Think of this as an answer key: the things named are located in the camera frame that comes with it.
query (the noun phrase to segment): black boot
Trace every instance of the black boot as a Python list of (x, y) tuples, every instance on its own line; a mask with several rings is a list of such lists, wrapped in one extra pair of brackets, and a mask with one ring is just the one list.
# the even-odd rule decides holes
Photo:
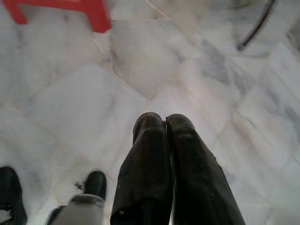
[(16, 172), (8, 166), (0, 168), (0, 210), (2, 215), (8, 213), (8, 217), (0, 218), (1, 225), (26, 224), (21, 184)]
[(245, 225), (222, 168), (192, 122), (166, 118), (173, 156), (175, 225)]
[(101, 171), (91, 172), (84, 183), (84, 193), (106, 198), (106, 177)]
[(165, 124), (149, 112), (135, 123), (133, 146), (118, 177), (111, 225), (168, 225), (172, 199)]

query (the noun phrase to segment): black shoe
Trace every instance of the black shoe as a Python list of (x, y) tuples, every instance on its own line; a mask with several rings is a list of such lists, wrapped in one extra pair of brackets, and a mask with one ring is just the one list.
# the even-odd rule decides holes
[(84, 183), (84, 193), (97, 195), (105, 201), (106, 177), (101, 171), (91, 172)]
[(22, 188), (16, 172), (11, 167), (0, 168), (0, 210), (9, 213), (3, 225), (24, 225), (27, 216), (22, 202)]

